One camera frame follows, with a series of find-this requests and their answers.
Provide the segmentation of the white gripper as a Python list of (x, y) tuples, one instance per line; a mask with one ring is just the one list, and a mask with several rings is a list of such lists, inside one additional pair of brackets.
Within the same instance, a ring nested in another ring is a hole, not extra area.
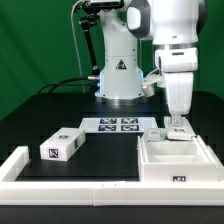
[(156, 50), (155, 65), (164, 77), (171, 124), (180, 125), (183, 123), (181, 115), (188, 114), (191, 107), (198, 50), (196, 47)]

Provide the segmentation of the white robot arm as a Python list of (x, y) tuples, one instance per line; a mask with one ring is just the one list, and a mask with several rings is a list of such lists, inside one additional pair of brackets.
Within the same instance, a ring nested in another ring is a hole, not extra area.
[[(198, 34), (206, 23), (205, 0), (88, 0), (100, 21), (105, 66), (97, 96), (111, 101), (135, 100), (166, 90), (169, 122), (179, 126), (189, 113), (193, 74), (198, 69)], [(144, 76), (137, 65), (137, 42), (155, 47), (155, 73)]]

